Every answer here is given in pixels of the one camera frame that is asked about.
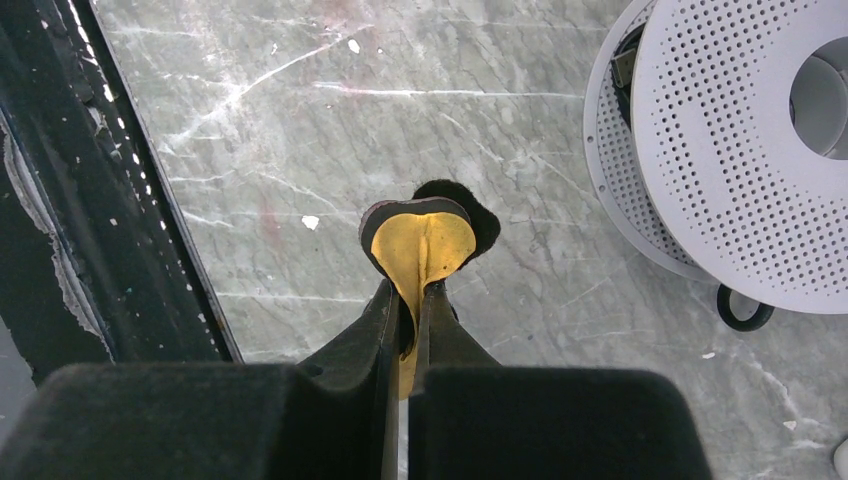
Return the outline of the yellow black eraser pad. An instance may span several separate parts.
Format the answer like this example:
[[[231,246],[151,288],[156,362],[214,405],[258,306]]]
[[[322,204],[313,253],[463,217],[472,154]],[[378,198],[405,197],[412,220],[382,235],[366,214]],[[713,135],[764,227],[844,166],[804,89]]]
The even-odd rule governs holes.
[[[409,200],[385,200],[363,215],[359,238],[374,268],[391,282],[399,308],[398,394],[422,389],[432,365],[492,365],[494,358],[460,324],[445,282],[490,250],[498,217],[464,185],[420,185]]]

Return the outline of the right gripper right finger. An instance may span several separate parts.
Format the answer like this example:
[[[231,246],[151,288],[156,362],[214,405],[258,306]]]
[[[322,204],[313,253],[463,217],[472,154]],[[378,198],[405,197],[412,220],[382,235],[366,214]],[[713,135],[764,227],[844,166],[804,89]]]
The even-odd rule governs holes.
[[[690,408],[654,372],[499,364],[442,283],[420,311],[412,479],[708,479]]]

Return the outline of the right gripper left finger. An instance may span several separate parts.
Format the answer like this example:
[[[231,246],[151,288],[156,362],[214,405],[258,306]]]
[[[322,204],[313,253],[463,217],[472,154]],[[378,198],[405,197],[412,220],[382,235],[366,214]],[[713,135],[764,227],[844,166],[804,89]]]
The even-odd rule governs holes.
[[[1,451],[5,479],[394,479],[400,299],[291,364],[78,364]]]

